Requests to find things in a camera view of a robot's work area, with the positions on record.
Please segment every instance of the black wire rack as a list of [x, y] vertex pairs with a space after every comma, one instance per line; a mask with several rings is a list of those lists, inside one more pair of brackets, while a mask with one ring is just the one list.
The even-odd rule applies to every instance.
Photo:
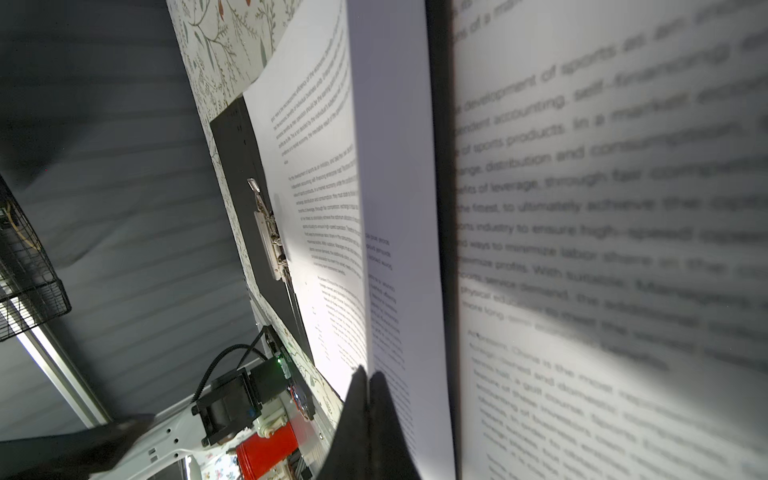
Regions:
[[0, 342], [70, 310], [48, 255], [0, 177]]

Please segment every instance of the wire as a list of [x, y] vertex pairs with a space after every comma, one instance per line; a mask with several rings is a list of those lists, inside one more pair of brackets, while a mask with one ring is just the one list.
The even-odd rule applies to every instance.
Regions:
[[219, 364], [221, 359], [227, 356], [229, 353], [234, 352], [235, 350], [240, 350], [240, 349], [248, 349], [249, 351], [252, 349], [254, 352], [258, 353], [263, 360], [266, 361], [266, 357], [264, 356], [264, 354], [256, 350], [255, 348], [253, 348], [251, 345], [246, 345], [245, 343], [236, 343], [235, 345], [228, 346], [226, 349], [222, 350], [221, 353], [216, 355], [216, 358], [208, 366], [208, 370], [205, 371], [205, 375], [203, 375], [203, 379], [200, 381], [200, 385], [197, 386], [197, 390], [195, 390], [194, 395], [192, 396], [191, 403], [195, 403], [197, 402], [197, 400], [200, 399], [200, 395], [203, 394], [203, 389], [205, 388], [205, 384], [208, 383], [210, 374], [214, 372], [216, 365]]
[[248, 356], [248, 354], [253, 350], [258, 356], [261, 357], [263, 361], [266, 362], [266, 357], [263, 353], [261, 353], [259, 350], [256, 349], [256, 343], [259, 341], [261, 336], [266, 332], [266, 327], [262, 327], [261, 331], [258, 335], [256, 335], [256, 338], [253, 339], [253, 342], [250, 343], [248, 350], [243, 354], [242, 357], [240, 357], [240, 361], [237, 363], [237, 366], [235, 367], [235, 370], [239, 369], [241, 365], [243, 365], [243, 362], [245, 361], [245, 358]]
[[11, 207], [12, 205], [11, 205], [11, 202], [9, 201], [5, 203], [5, 208], [2, 209], [2, 211], [5, 213], [5, 216], [8, 218], [8, 221], [11, 223], [11, 227], [13, 227], [13, 230], [16, 230], [16, 234], [18, 235], [19, 238], [21, 238], [24, 241], [24, 243], [26, 243], [31, 248], [34, 248], [39, 252], [40, 247], [38, 247], [37, 245], [29, 241], [29, 239], [22, 233], [21, 229], [19, 229], [16, 226], [16, 224], [13, 223], [13, 216], [11, 215]]

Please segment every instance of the gray surface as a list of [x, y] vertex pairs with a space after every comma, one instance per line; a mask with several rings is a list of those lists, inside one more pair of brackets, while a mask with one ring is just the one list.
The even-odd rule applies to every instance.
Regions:
[[165, 4], [10, 2], [0, 58], [0, 173], [73, 306], [50, 326], [113, 416], [159, 412], [256, 333]]

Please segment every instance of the red cylinder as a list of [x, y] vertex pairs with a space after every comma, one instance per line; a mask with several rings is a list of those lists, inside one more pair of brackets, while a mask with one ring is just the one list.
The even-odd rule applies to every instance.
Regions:
[[236, 448], [243, 480], [257, 480], [298, 448], [290, 423], [268, 439], [252, 435]]

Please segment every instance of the book page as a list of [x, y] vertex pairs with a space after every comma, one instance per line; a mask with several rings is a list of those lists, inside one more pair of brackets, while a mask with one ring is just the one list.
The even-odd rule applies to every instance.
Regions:
[[370, 372], [386, 375], [423, 480], [455, 477], [424, 2], [349, 0]]
[[768, 3], [454, 10], [463, 478], [768, 478]]
[[344, 400], [368, 351], [346, 3], [304, 2], [243, 96], [315, 365]]

